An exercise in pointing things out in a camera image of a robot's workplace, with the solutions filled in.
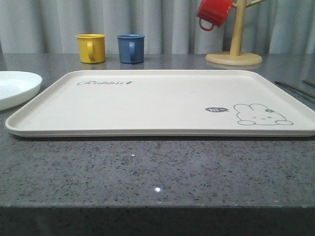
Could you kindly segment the white round plate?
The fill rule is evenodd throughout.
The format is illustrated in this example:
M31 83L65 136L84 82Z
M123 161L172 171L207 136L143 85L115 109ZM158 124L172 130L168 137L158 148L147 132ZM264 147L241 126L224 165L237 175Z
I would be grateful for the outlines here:
M0 72L0 110L6 110L32 99L40 90L42 77L24 71Z

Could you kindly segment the cream rabbit serving tray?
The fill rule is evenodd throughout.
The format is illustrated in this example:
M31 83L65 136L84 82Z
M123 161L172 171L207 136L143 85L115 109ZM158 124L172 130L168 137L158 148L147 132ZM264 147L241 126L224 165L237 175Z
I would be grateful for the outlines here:
M6 120L21 137L309 137L315 113L244 70L85 70Z

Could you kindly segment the blue enamel mug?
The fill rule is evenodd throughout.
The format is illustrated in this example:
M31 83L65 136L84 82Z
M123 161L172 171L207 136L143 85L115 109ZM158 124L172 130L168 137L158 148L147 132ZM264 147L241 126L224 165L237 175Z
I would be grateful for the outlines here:
M135 64L144 61L145 35L121 34L117 38L120 62Z

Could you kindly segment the yellow enamel mug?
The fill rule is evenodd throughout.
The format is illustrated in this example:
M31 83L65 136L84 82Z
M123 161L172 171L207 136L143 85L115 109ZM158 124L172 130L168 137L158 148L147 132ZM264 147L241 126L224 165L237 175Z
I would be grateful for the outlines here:
M102 63L106 61L104 34L76 35L82 63Z

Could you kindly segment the wooden mug tree stand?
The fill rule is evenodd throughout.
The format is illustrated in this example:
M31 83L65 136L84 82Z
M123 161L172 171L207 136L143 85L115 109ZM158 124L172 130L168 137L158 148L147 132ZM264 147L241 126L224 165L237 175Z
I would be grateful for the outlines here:
M208 53L205 57L206 61L233 66L259 65L262 63L262 57L260 55L253 53L242 53L241 46L246 8L263 1L264 0L253 0L247 3L246 0L238 0L236 3L232 4L232 6L236 8L236 15L230 51Z

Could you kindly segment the red enamel mug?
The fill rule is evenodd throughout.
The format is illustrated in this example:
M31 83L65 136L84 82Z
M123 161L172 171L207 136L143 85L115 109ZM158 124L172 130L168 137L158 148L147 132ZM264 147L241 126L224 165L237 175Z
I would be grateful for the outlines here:
M233 0L202 0L197 12L199 26L205 31L211 31L215 26L218 28L225 22ZM202 25L202 20L211 23L210 28Z

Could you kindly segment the grey curtain backdrop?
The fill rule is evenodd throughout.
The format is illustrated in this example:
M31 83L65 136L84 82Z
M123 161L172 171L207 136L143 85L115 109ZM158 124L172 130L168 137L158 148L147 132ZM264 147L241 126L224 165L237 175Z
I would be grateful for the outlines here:
M106 52L118 52L117 36L145 35L146 54L206 54L230 47L235 10L220 28L198 25L198 0L3 0L3 53L77 53L76 35L106 36ZM258 54L312 54L315 3L267 0L246 10L242 50Z

